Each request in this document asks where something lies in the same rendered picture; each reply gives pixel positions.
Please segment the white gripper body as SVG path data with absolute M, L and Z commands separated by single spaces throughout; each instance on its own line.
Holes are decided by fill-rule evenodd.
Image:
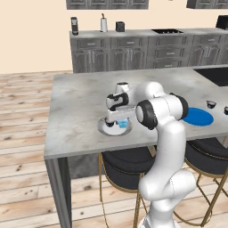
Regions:
M 120 109 L 120 110 L 114 110 L 114 111 L 108 110 L 105 121 L 107 123 L 112 123 L 117 120 L 131 118 L 134 115 L 135 115 L 135 108 L 127 108 L 127 109 Z

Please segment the black sink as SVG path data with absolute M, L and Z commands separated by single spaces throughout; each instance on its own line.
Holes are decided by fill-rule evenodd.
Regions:
M 228 86 L 228 67 L 195 69 L 195 71 L 217 86 Z

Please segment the white paper towel roll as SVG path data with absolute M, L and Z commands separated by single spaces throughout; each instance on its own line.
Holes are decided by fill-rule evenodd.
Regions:
M 107 26 L 107 19 L 104 16 L 104 13 L 102 13 L 101 17 L 101 32 L 107 32 L 108 26 Z

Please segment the black gold bar stool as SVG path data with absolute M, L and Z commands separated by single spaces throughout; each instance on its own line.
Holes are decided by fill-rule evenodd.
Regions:
M 147 210 L 138 190 L 138 184 L 155 161 L 157 146 L 145 146 L 120 151 L 105 151 L 98 155 L 99 185 L 102 187 L 102 171 L 107 181 L 116 189 L 136 193 L 134 225 L 137 228 L 140 205 Z
M 228 149 L 226 149 L 215 137 L 192 140 L 186 143 L 184 160 L 192 170 L 199 174 L 196 185 L 208 203 L 208 210 L 199 224 L 188 222 L 176 212 L 175 216 L 186 224 L 204 227 L 213 215 L 213 208 L 220 193 L 223 192 L 228 198 L 228 192 L 224 189 L 224 184 L 228 179 Z M 212 178 L 217 184 L 217 189 L 212 200 L 208 199 L 207 195 L 200 187 L 200 178 L 203 175 Z

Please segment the black hob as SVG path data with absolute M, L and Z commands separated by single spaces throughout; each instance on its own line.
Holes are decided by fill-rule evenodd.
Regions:
M 152 29 L 152 31 L 156 32 L 157 34 L 182 34 L 183 32 L 175 29 L 175 28 L 160 28 L 160 29 Z

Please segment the grey kitchen island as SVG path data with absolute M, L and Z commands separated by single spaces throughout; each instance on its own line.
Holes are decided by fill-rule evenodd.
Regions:
M 71 228 L 71 188 L 68 160 L 78 155 L 116 151 L 155 144 L 158 132 L 137 120 L 128 118 L 132 130 L 125 135 L 110 136 L 99 132 L 101 118 L 107 116 L 106 97 L 116 85 L 127 82 L 130 88 L 158 82 L 166 94 L 184 98 L 190 107 L 209 112 L 214 122 L 209 126 L 193 126 L 183 119 L 186 141 L 228 134 L 228 89 L 190 68 L 143 69 L 83 74 L 57 75 L 53 79 L 52 99 L 45 140 L 45 165 L 61 228 Z M 209 109 L 207 101 L 216 106 Z

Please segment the grey base cupboard run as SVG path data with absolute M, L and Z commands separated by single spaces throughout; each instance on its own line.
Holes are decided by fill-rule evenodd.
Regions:
M 176 28 L 182 34 L 151 29 L 124 32 L 80 31 L 70 35 L 75 73 L 164 69 L 228 63 L 228 30 Z

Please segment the blue round plate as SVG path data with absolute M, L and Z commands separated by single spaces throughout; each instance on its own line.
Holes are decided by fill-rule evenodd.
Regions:
M 214 118 L 205 110 L 190 107 L 183 121 L 193 126 L 209 126 L 214 122 Z

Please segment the blue yogurt container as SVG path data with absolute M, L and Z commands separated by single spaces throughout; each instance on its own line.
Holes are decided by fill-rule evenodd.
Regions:
M 118 125 L 119 125 L 120 128 L 126 128 L 127 125 L 128 125 L 128 122 L 129 122 L 129 120 L 128 120 L 127 118 L 125 118 L 125 119 L 120 119 L 120 120 L 118 121 Z

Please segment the wide grey wall cupboards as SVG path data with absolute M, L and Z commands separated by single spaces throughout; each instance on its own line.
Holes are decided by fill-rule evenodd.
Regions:
M 68 10 L 147 10 L 149 0 L 66 0 Z

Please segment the grey round plate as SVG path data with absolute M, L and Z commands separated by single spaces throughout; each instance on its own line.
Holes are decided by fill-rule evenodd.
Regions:
M 129 120 L 128 125 L 126 128 L 120 128 L 118 125 L 118 121 L 115 121 L 115 124 L 113 127 L 107 127 L 106 122 L 104 118 L 101 118 L 98 121 L 98 130 L 100 133 L 110 136 L 117 136 L 117 135 L 125 135 L 131 132 L 132 130 L 132 123 Z

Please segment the narrow grey wall cupboards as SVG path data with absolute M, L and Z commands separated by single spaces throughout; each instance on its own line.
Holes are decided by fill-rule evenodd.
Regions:
M 228 0 L 187 0 L 189 9 L 228 9 Z

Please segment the black countertop appliance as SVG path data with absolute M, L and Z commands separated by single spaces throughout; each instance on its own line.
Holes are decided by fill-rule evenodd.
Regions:
M 216 27 L 219 29 L 228 30 L 228 15 L 219 15 L 217 18 Z

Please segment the black coffee machine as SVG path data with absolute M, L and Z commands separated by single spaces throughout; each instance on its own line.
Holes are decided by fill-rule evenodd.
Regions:
M 71 19 L 72 35 L 77 36 L 78 35 L 77 17 L 71 17 L 70 19 Z

